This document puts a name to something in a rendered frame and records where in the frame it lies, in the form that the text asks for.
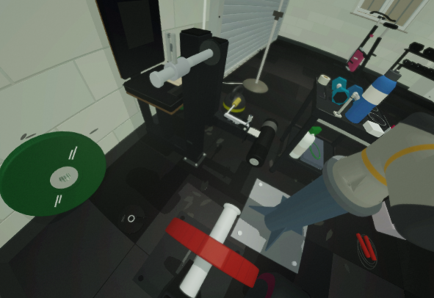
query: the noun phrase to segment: floor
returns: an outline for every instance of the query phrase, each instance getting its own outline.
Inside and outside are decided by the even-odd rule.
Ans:
[[[225,81],[255,77],[261,58],[262,53]],[[292,195],[319,177],[304,164],[294,163],[285,173],[271,173],[269,168],[285,146],[279,141],[282,128],[309,94],[314,78],[320,73],[334,77],[340,70],[334,60],[307,49],[280,40],[272,45],[261,75],[270,91],[259,96],[245,93],[256,111],[256,126],[271,117],[281,127],[261,168],[245,161],[250,141],[217,127],[206,129],[207,158],[199,168],[144,134],[108,168],[101,187],[85,204],[61,214],[13,258],[12,267],[26,297],[162,297],[169,282],[195,257],[165,233],[172,218],[182,218],[209,233],[224,203],[243,209],[256,179]],[[223,92],[233,88],[224,85]],[[182,133],[183,114],[184,110],[174,117],[177,134]],[[397,122],[398,117],[388,115],[389,121]],[[328,143],[339,136],[322,128],[320,137]],[[362,149],[363,145],[345,138],[336,152],[347,156]],[[135,205],[145,214],[138,220],[142,228],[121,233],[123,209]],[[377,262],[368,264],[358,254],[356,233],[374,242]],[[231,237],[225,245],[256,265],[260,273],[277,272],[313,298],[434,297],[434,253],[378,233],[371,217],[344,214],[309,225],[298,273]],[[248,289],[212,269],[201,296],[243,298]]]

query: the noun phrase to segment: green weight plate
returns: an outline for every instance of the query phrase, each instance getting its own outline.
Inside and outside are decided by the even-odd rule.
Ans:
[[[13,210],[44,217],[87,200],[101,185],[106,157],[90,138],[51,132],[18,146],[0,169],[0,194]]]

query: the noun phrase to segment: white wall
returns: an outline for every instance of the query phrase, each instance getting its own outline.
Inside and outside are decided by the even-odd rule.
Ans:
[[[200,0],[159,5],[162,31],[202,25]],[[108,152],[144,123],[123,82],[94,0],[0,0],[0,166],[23,134],[75,131]],[[31,219],[0,196],[0,247]]]
[[[375,25],[373,21],[351,14],[357,3],[358,0],[289,0],[279,35],[348,59]],[[367,51],[383,31],[384,27],[380,26],[375,37],[365,45]],[[390,30],[377,47],[377,57],[372,57],[367,67],[385,73],[412,42],[434,48],[434,0],[428,2],[406,31]],[[412,54],[406,58],[433,66]],[[406,69],[402,69],[401,74],[399,82],[408,87],[421,78]]]

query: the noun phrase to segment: white bottle with green cap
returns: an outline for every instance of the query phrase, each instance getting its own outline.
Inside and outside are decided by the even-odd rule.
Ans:
[[[298,159],[300,156],[302,156],[303,153],[305,153],[309,146],[311,146],[316,139],[314,136],[315,134],[319,134],[321,132],[321,128],[319,126],[313,126],[311,129],[306,133],[306,135],[303,137],[303,139],[294,147],[293,151],[289,154],[293,159]]]

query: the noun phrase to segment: green bottle cap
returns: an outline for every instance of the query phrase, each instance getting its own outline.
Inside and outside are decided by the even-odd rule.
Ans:
[[[321,128],[319,126],[313,126],[310,128],[309,133],[310,134],[319,134],[321,132]]]

